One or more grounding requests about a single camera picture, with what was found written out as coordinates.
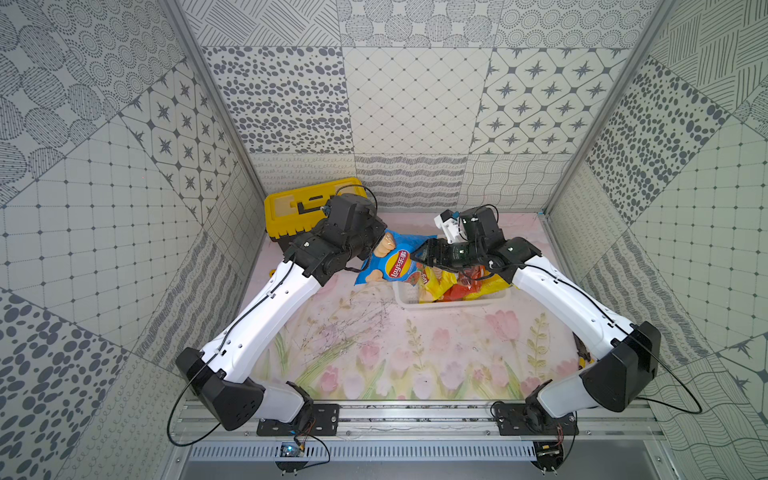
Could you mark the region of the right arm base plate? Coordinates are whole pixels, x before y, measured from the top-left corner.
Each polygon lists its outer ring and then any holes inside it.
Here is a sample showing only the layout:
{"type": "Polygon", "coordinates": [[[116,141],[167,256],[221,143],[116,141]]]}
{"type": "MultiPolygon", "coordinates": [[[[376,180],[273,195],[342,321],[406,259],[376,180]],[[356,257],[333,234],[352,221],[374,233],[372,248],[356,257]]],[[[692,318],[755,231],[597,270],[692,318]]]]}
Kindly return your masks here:
{"type": "Polygon", "coordinates": [[[549,415],[538,400],[539,392],[551,381],[538,386],[524,403],[494,401],[490,414],[501,436],[557,436],[578,435],[575,413],[555,418],[549,415]]]}

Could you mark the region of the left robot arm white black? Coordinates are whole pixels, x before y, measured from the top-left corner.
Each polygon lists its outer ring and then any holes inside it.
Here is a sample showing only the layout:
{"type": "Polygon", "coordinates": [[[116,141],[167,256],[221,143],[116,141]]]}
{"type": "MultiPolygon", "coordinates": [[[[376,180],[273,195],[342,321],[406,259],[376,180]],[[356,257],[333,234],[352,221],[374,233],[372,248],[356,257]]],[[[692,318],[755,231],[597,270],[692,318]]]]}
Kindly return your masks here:
{"type": "Polygon", "coordinates": [[[250,374],[293,314],[352,259],[371,257],[386,230],[376,202],[366,196],[337,194],[322,210],[323,219],[293,240],[245,309],[201,349],[187,347],[176,359],[184,389],[227,431],[257,417],[301,432],[310,420],[313,401],[303,389],[292,382],[258,383],[250,374]]]}

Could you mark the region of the white plastic basket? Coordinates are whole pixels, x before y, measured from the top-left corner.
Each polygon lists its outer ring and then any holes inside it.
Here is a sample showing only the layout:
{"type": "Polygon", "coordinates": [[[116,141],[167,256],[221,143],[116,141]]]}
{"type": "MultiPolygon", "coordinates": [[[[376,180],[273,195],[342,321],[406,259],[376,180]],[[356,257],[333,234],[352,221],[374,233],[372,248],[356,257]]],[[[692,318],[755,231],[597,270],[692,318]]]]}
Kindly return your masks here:
{"type": "Polygon", "coordinates": [[[457,292],[449,290],[446,296],[433,302],[421,302],[421,293],[425,290],[421,286],[414,286],[405,282],[394,283],[394,298],[396,303],[409,310],[434,310],[443,308],[462,307],[490,307],[501,305],[512,298],[512,290],[505,289],[487,295],[467,294],[459,297],[457,292]]]}

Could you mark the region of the yellow chips bag orange print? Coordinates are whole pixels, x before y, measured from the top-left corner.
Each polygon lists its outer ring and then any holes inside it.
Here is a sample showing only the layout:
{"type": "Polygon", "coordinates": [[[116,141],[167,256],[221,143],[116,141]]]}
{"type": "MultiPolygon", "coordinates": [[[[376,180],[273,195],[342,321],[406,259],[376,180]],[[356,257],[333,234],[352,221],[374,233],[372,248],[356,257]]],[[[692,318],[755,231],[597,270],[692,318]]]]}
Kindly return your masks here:
{"type": "Polygon", "coordinates": [[[461,274],[454,285],[442,298],[443,301],[471,301],[506,290],[510,286],[498,275],[489,278],[472,278],[461,274]]]}

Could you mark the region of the yellow black toolbox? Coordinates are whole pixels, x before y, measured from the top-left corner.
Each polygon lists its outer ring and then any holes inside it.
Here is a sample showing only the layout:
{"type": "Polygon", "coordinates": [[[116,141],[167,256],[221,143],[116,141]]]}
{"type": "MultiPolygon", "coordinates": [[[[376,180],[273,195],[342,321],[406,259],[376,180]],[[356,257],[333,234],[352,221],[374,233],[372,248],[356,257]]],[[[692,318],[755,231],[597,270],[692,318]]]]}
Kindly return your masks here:
{"type": "Polygon", "coordinates": [[[265,220],[269,238],[278,241],[311,230],[325,217],[323,206],[338,193],[367,196],[360,180],[354,177],[268,195],[265,220]]]}

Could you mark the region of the yellow handled pliers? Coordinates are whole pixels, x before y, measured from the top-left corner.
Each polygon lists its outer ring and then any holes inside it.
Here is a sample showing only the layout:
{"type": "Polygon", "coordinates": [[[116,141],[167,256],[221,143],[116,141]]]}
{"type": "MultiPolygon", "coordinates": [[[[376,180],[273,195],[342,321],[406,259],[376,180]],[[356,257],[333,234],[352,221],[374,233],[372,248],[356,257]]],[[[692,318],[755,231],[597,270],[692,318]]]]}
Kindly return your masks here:
{"type": "Polygon", "coordinates": [[[578,369],[582,370],[592,365],[595,360],[584,342],[576,334],[573,334],[573,337],[578,355],[578,369]]]}

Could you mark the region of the yellow Lays chips bag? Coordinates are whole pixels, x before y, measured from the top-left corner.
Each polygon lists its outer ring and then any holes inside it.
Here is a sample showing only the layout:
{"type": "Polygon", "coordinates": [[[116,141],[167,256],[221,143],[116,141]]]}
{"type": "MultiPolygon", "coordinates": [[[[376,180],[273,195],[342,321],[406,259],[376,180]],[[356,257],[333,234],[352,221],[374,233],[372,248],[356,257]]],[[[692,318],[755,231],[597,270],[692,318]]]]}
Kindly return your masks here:
{"type": "Polygon", "coordinates": [[[421,304],[439,301],[456,284],[455,273],[423,266],[420,268],[418,300],[421,304]]]}

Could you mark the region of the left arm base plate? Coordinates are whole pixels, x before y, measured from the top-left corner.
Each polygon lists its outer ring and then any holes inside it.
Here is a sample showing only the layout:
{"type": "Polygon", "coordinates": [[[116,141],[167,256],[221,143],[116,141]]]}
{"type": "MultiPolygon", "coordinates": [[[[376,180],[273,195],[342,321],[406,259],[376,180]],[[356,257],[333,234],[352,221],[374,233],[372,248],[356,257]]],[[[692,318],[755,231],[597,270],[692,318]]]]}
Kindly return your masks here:
{"type": "Polygon", "coordinates": [[[290,384],[286,389],[268,389],[256,416],[257,435],[277,437],[311,434],[318,437],[335,436],[338,430],[340,405],[318,403],[302,388],[290,384]]]}

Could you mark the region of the red chips bag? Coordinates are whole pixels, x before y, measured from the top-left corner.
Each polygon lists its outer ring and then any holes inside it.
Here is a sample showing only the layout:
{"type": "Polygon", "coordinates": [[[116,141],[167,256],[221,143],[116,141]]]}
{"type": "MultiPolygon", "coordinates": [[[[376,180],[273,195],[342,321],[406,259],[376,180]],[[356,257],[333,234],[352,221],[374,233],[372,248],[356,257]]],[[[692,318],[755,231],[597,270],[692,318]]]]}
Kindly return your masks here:
{"type": "Polygon", "coordinates": [[[497,275],[489,273],[483,266],[465,270],[457,277],[457,283],[442,296],[443,301],[470,301],[504,290],[507,284],[497,275]]]}

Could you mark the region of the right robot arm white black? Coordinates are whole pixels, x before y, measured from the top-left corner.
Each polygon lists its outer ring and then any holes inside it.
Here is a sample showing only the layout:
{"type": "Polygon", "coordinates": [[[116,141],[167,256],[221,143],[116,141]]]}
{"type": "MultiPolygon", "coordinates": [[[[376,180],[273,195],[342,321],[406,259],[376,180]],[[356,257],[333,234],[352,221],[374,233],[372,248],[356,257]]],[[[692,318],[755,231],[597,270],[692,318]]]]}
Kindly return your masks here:
{"type": "Polygon", "coordinates": [[[508,239],[493,207],[483,205],[435,219],[444,235],[411,255],[429,267],[460,273],[481,266],[555,314],[586,346],[594,363],[527,396],[523,417],[540,431],[562,417],[602,407],[622,412],[666,365],[661,334],[649,322],[635,324],[574,285],[539,248],[522,237],[508,239]]]}

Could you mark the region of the blue chips bag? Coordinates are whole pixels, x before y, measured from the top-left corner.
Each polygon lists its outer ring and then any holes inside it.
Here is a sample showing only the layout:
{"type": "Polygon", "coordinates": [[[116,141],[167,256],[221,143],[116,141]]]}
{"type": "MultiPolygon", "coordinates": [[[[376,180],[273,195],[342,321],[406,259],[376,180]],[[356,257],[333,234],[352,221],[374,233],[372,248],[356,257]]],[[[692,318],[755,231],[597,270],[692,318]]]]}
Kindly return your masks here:
{"type": "Polygon", "coordinates": [[[387,230],[374,248],[367,266],[357,275],[355,284],[377,281],[415,284],[420,277],[420,270],[412,255],[431,239],[435,239],[435,236],[400,234],[387,230]]]}

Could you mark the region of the aluminium rail frame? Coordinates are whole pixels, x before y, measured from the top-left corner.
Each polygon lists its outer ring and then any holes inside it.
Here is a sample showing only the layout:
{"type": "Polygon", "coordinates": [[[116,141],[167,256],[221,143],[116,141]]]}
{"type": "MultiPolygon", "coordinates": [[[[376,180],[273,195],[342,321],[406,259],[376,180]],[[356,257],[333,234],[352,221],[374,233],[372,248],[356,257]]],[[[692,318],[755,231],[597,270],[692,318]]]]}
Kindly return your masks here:
{"type": "MultiPolygon", "coordinates": [[[[492,418],[489,401],[336,401],[334,440],[469,440],[496,438],[502,433],[492,418]]],[[[241,440],[258,435],[261,420],[251,418],[227,431],[197,400],[183,404],[171,422],[177,441],[191,441],[209,432],[212,440],[241,440]]],[[[663,437],[650,406],[634,403],[621,413],[602,408],[578,413],[578,440],[657,440],[663,437]]]]}

